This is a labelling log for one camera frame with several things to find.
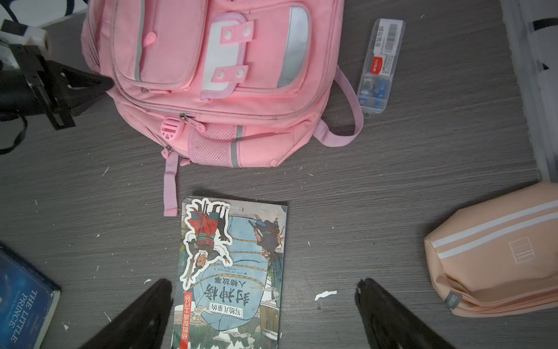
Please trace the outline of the illustrated Chinese story book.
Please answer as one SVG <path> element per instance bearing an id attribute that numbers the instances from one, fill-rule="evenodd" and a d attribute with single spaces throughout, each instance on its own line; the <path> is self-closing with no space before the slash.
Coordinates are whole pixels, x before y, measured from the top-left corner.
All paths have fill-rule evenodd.
<path id="1" fill-rule="evenodd" d="M 187 197 L 171 348 L 277 348 L 288 207 Z"/>

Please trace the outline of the peach pencil pouch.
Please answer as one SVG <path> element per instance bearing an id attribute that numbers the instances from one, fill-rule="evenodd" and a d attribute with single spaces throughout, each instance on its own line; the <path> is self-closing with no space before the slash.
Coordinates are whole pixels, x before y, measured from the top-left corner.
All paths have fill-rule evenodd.
<path id="1" fill-rule="evenodd" d="M 455 212 L 424 239 L 433 288 L 461 317 L 557 306 L 557 185 L 527 188 Z"/>

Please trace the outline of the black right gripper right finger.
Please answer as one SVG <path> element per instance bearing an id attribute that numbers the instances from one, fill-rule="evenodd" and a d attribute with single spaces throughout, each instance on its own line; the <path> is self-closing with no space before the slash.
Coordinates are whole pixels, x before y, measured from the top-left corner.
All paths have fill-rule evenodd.
<path id="1" fill-rule="evenodd" d="M 371 348 L 452 348 L 373 279 L 359 281 L 355 304 Z"/>

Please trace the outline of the pink student backpack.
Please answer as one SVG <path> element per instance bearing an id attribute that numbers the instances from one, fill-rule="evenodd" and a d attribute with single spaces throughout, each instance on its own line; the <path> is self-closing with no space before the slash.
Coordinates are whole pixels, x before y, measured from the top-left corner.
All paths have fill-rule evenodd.
<path id="1" fill-rule="evenodd" d="M 92 71 L 113 80 L 122 118 L 162 148 L 164 214 L 179 212 L 189 164 L 277 167 L 311 138 L 343 147 L 322 115 L 337 84 L 343 1 L 89 1 L 81 34 Z"/>

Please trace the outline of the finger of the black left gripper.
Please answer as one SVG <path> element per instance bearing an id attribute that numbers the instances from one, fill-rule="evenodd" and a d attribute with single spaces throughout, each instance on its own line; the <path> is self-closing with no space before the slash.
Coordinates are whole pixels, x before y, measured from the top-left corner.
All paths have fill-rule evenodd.
<path id="1" fill-rule="evenodd" d="M 103 94 L 66 94 L 65 95 L 65 114 L 68 117 L 77 117 L 88 108 L 97 103 Z"/>
<path id="2" fill-rule="evenodd" d="M 47 67 L 54 76 L 55 84 L 67 93 L 77 91 L 102 94 L 114 86 L 110 77 L 90 74 L 53 60 L 47 61 Z"/>

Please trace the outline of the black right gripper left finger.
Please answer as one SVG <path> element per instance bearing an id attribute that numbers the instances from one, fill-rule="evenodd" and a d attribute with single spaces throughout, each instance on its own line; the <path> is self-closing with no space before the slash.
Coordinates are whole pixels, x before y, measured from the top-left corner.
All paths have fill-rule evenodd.
<path id="1" fill-rule="evenodd" d="M 172 283 L 160 279 L 83 348 L 160 348 L 169 321 Z"/>

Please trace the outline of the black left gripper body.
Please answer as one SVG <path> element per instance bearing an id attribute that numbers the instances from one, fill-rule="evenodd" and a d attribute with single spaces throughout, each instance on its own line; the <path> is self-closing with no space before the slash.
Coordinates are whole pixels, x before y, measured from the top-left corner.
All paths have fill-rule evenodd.
<path id="1" fill-rule="evenodd" d="M 7 46 L 11 69 L 1 70 L 1 121 L 44 114 L 56 130 L 75 127 L 70 89 L 76 70 L 46 60 L 34 45 Z"/>

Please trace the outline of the blue Little Prince book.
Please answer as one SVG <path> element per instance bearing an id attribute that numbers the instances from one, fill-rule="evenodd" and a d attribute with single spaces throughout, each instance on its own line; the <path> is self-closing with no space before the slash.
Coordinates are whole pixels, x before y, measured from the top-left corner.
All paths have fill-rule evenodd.
<path id="1" fill-rule="evenodd" d="M 1 347 L 40 348 L 61 287 L 1 244 Z"/>

